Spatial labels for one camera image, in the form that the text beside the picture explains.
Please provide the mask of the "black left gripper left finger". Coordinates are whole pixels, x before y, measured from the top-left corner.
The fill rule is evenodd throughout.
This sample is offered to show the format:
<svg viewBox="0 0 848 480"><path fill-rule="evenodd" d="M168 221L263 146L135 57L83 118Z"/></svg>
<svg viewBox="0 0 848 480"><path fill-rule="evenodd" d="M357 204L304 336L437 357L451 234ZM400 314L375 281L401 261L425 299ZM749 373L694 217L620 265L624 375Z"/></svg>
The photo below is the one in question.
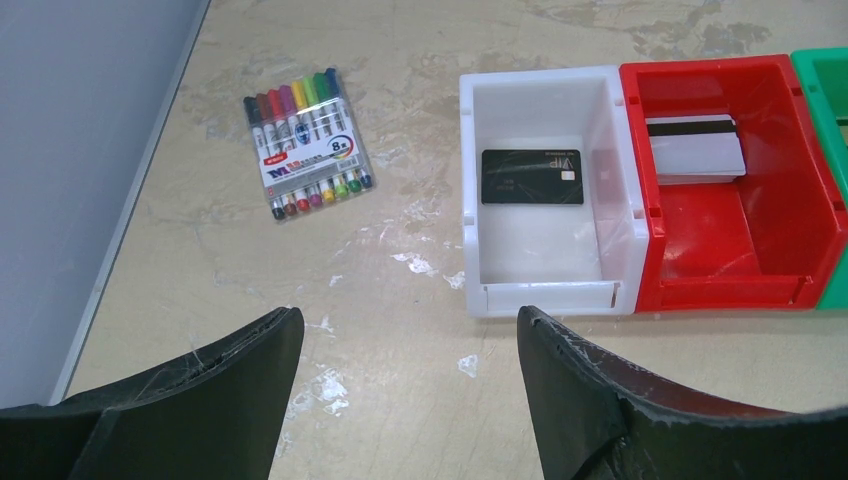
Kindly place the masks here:
<svg viewBox="0 0 848 480"><path fill-rule="evenodd" d="M265 479L304 340L297 308L58 404L1 412L5 479Z"/></svg>

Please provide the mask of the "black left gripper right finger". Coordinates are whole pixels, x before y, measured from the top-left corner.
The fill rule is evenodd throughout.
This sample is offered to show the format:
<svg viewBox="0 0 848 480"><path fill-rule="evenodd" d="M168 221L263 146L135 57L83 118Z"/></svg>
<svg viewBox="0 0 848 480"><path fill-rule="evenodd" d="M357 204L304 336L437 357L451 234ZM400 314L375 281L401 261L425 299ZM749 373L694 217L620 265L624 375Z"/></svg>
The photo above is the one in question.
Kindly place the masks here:
<svg viewBox="0 0 848 480"><path fill-rule="evenodd" d="M522 307L517 347L548 479L843 479L847 411L800 414L673 382Z"/></svg>

